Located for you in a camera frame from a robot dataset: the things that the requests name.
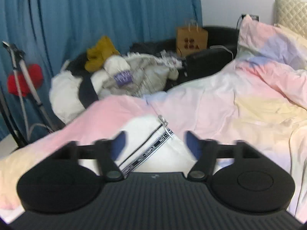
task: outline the wall outlet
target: wall outlet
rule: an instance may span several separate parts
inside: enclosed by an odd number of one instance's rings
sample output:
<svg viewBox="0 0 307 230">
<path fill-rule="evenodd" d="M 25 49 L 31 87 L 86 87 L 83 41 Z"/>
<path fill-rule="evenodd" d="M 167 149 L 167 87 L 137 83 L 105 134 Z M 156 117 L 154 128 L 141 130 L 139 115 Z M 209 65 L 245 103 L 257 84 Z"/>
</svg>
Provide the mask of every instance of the wall outlet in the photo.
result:
<svg viewBox="0 0 307 230">
<path fill-rule="evenodd" d="M 253 20 L 255 21 L 259 21 L 259 16 L 258 15 L 249 15 Z"/>
</svg>

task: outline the black circular pad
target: black circular pad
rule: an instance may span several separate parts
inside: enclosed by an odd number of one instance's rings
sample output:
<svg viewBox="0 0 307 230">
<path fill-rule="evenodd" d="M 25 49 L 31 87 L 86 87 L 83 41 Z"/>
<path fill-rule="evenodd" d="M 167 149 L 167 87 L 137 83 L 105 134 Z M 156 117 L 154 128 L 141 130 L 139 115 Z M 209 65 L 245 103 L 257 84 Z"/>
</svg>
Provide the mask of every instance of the black circular pad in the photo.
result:
<svg viewBox="0 0 307 230">
<path fill-rule="evenodd" d="M 274 163 L 263 166 L 257 159 L 248 159 L 217 171 L 211 179 L 213 194 L 223 204 L 243 212 L 286 209 L 295 190 L 293 179 Z"/>
<path fill-rule="evenodd" d="M 273 185 L 273 178 L 261 171 L 248 171 L 239 175 L 238 183 L 247 190 L 264 191 Z"/>
<path fill-rule="evenodd" d="M 26 210 L 46 214 L 74 211 L 96 198 L 102 181 L 70 160 L 45 160 L 18 181 L 17 193 Z"/>
</svg>

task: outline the ribbed black surface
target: ribbed black surface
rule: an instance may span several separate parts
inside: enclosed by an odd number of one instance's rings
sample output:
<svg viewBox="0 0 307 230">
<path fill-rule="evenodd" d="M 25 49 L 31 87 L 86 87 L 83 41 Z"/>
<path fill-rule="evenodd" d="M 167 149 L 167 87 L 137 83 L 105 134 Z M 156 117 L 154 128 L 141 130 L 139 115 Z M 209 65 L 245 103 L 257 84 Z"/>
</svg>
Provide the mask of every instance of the ribbed black surface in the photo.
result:
<svg viewBox="0 0 307 230">
<path fill-rule="evenodd" d="M 15 230 L 294 230 L 300 223 L 286 211 L 255 216 L 232 211 L 217 202 L 201 183 L 181 173 L 132 173 L 108 184 L 89 205 L 72 213 L 25 212 Z"/>
</svg>

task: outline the red object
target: red object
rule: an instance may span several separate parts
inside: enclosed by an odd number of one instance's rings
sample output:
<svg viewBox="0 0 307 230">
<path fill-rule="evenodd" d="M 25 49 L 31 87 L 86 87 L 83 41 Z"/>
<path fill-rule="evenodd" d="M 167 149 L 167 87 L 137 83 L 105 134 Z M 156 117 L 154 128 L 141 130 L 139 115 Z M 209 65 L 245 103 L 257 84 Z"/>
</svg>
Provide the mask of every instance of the red object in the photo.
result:
<svg viewBox="0 0 307 230">
<path fill-rule="evenodd" d="M 34 87 L 36 89 L 39 88 L 43 84 L 44 80 L 40 66 L 38 64 L 31 64 L 28 65 L 27 68 Z M 30 93 L 30 88 L 28 87 L 28 84 L 22 72 L 18 72 L 17 77 L 22 96 L 25 97 Z M 14 74 L 9 75 L 9 77 L 7 78 L 7 88 L 10 94 L 18 96 Z"/>
</svg>

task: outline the purple label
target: purple label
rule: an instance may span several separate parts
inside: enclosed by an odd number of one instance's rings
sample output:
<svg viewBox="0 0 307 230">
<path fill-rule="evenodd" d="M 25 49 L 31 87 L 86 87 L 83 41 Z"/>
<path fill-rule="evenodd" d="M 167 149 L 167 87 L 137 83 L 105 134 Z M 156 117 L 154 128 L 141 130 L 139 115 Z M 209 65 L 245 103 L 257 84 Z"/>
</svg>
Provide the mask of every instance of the purple label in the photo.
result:
<svg viewBox="0 0 307 230">
<path fill-rule="evenodd" d="M 116 75 L 114 75 L 114 79 L 118 86 L 132 83 L 132 75 L 129 70 L 117 73 Z"/>
</svg>

